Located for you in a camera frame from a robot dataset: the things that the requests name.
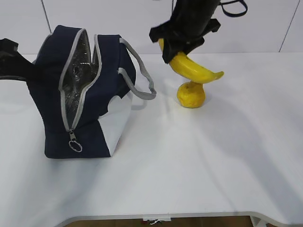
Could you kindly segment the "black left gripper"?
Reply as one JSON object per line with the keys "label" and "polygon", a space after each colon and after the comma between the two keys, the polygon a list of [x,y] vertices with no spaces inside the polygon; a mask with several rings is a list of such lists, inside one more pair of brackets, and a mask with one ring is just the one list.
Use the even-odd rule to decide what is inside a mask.
{"label": "black left gripper", "polygon": [[40,70],[18,52],[18,43],[0,40],[0,79],[40,81]]}

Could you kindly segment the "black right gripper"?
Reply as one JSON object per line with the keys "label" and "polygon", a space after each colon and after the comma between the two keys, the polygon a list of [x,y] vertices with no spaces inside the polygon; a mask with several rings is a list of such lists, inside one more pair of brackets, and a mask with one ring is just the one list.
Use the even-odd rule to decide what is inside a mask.
{"label": "black right gripper", "polygon": [[219,30],[219,21],[212,18],[219,3],[218,0],[178,0],[170,19],[150,29],[153,43],[163,39],[162,58],[166,64],[179,52],[201,46],[206,34]]}

